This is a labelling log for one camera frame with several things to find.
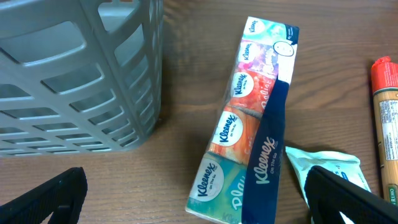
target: wooden table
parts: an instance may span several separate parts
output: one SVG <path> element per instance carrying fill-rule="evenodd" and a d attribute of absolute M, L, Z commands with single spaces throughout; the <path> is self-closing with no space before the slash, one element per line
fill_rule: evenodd
<path fill-rule="evenodd" d="M 372 62 L 398 62 L 395 0 L 165 0 L 162 113 L 131 152 L 0 160 L 0 204 L 82 166 L 88 194 L 80 223 L 207 223 L 184 207 L 233 67 L 247 16 L 299 26 L 286 114 L 286 145 L 361 159 L 380 194 L 369 91 Z M 276 223 L 309 223 L 284 156 Z"/>

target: red cap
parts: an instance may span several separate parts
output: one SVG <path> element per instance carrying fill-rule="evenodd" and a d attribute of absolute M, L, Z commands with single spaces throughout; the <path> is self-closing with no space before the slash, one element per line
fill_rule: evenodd
<path fill-rule="evenodd" d="M 398 64 L 388 56 L 380 58 L 372 65 L 371 78 L 373 94 L 384 88 L 398 88 Z"/>

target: white packet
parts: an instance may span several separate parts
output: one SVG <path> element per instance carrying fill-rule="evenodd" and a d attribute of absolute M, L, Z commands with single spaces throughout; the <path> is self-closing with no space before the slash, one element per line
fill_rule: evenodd
<path fill-rule="evenodd" d="M 368 192 L 371 191 L 359 167 L 361 161 L 356 156 L 334 151 L 305 152 L 288 146 L 286 146 L 286 154 L 293 165 L 307 205 L 308 200 L 305 196 L 304 185 L 308 172 L 313 166 L 321 166 Z M 343 213 L 340 214 L 345 223 L 353 223 Z"/>

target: kleenex logo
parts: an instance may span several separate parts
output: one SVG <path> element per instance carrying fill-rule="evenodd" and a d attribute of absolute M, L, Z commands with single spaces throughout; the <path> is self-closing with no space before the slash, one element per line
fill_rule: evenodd
<path fill-rule="evenodd" d="M 231 114 L 226 120 L 224 130 L 222 133 L 220 133 L 220 142 L 228 142 L 229 129 L 231 128 L 232 123 L 236 121 L 236 119 L 236 116 Z"/>
<path fill-rule="evenodd" d="M 214 165 L 213 163 L 209 163 L 208 167 L 205 170 L 205 174 L 203 174 L 203 178 L 201 179 L 202 182 L 198 184 L 198 196 L 199 197 L 204 197 L 207 196 L 207 185 L 209 182 L 209 178 L 213 171 L 217 169 L 217 166 Z"/>
<path fill-rule="evenodd" d="M 211 140 L 212 143 L 223 147 L 229 147 L 233 146 L 241 138 L 243 134 L 243 122 L 241 118 L 237 114 L 231 112 L 231 110 L 232 108 L 227 107 L 226 111 L 223 111 L 221 114 L 213 139 Z"/>
<path fill-rule="evenodd" d="M 201 202 L 213 200 L 224 186 L 223 168 L 205 154 L 190 192 L 190 198 Z"/>
<path fill-rule="evenodd" d="M 239 48 L 239 54 L 238 54 L 238 60 L 240 62 L 250 63 L 259 54 L 261 54 L 261 50 L 257 43 L 242 40 L 241 47 Z"/>
<path fill-rule="evenodd" d="M 258 18 L 249 17 L 246 21 L 246 26 L 244 28 L 243 34 L 245 35 L 256 35 L 264 32 L 266 25 L 264 21 Z"/>
<path fill-rule="evenodd" d="M 245 60 L 249 60 L 249 54 L 250 54 L 250 46 L 251 46 L 252 44 L 247 44 L 246 45 L 246 48 L 244 49 L 244 53 L 242 54 L 242 56 L 243 56 L 243 58 L 245 59 Z"/>
<path fill-rule="evenodd" d="M 245 80 L 246 77 L 248 77 L 248 75 L 241 74 L 241 75 L 239 76 L 239 78 L 238 78 L 238 83 L 236 84 L 236 87 L 234 88 L 234 90 L 235 90 L 235 95 L 240 95 L 240 94 L 242 94 L 242 86 L 243 86 L 244 83 L 247 82 L 247 80 Z"/>
<path fill-rule="evenodd" d="M 256 31 L 256 23 L 258 23 L 258 21 L 251 22 L 251 26 L 249 28 L 250 32 L 255 32 Z"/>
<path fill-rule="evenodd" d="M 270 155 L 271 150 L 275 149 L 276 146 L 278 145 L 278 142 L 273 140 L 270 137 L 267 137 L 267 140 L 264 141 L 264 144 L 262 145 L 262 151 L 261 155 L 259 157 L 259 165 L 258 167 L 254 168 L 255 171 L 255 176 L 257 177 L 257 184 L 268 184 L 269 180 L 268 178 L 268 167 L 271 167 L 270 173 L 274 173 L 274 166 L 275 166 L 275 160 L 277 157 L 277 153 L 273 153 L 273 155 Z"/>
<path fill-rule="evenodd" d="M 245 97 L 253 91 L 254 80 L 251 75 L 246 72 L 236 72 L 232 79 L 231 96 Z"/>

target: teal tissue pack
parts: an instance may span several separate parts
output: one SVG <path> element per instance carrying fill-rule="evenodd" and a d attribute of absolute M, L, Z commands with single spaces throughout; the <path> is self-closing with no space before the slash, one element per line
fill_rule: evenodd
<path fill-rule="evenodd" d="M 186 210 L 213 222 L 241 222 L 246 166 L 207 152 L 201 161 Z"/>

